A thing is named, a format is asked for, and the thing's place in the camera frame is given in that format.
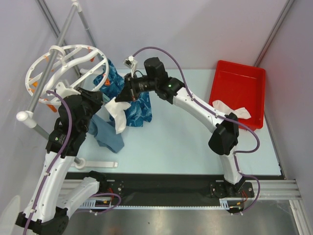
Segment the teal clothes peg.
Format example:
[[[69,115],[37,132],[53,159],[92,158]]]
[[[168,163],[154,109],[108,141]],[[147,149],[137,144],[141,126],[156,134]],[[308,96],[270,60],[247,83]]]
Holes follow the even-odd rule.
[[[111,99],[110,99],[109,97],[107,97],[105,94],[103,94],[102,97],[103,97],[103,101],[104,101],[105,103],[107,103],[107,102],[109,102],[109,101],[111,100]]]

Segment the white round clip hanger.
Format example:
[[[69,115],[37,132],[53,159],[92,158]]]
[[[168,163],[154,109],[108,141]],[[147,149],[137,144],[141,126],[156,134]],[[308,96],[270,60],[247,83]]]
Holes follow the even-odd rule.
[[[94,49],[94,51],[89,52],[89,47]],[[52,61],[53,64],[48,73],[47,80],[44,82],[43,91],[40,94],[39,102],[42,104],[61,105],[59,98],[48,98],[48,94],[46,93],[47,91],[55,90],[59,82],[63,82],[67,88],[78,90],[78,87],[96,76],[98,72],[102,75],[102,78],[97,85],[88,88],[89,91],[95,92],[100,90],[109,75],[108,58],[101,50],[88,45],[51,46],[47,53],[33,62],[26,73],[25,88],[31,96],[35,94],[37,89],[37,87],[32,86],[32,83],[37,81],[39,85],[44,78],[44,73],[40,72],[39,69],[42,69],[44,65],[49,63],[45,60],[45,55],[50,57],[49,62]],[[80,69],[80,76],[77,79],[66,78],[72,68],[85,65],[94,56],[98,61],[92,64],[91,68]]]

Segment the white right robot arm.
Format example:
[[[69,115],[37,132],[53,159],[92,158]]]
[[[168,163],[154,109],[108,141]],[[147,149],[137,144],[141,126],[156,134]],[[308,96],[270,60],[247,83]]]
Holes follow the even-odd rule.
[[[136,101],[144,92],[155,92],[157,96],[182,108],[200,121],[212,134],[208,146],[220,156],[225,180],[225,190],[230,196],[238,196],[243,191],[244,177],[238,172],[234,160],[234,150],[238,144],[239,127],[234,113],[226,115],[191,93],[177,78],[170,77],[164,64],[157,57],[144,62],[146,74],[135,74],[137,61],[133,56],[124,60],[131,72],[124,77],[124,88],[116,102]]]

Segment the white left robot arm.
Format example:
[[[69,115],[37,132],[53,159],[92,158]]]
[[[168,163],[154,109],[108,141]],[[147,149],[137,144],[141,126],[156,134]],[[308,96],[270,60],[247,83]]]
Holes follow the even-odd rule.
[[[76,94],[62,98],[54,129],[48,137],[45,161],[34,194],[24,211],[18,214],[16,225],[38,235],[61,235],[72,215],[94,194],[104,195],[108,190],[105,178],[92,172],[79,186],[59,199],[62,184],[85,141],[92,117],[103,105],[101,92],[78,88]]]

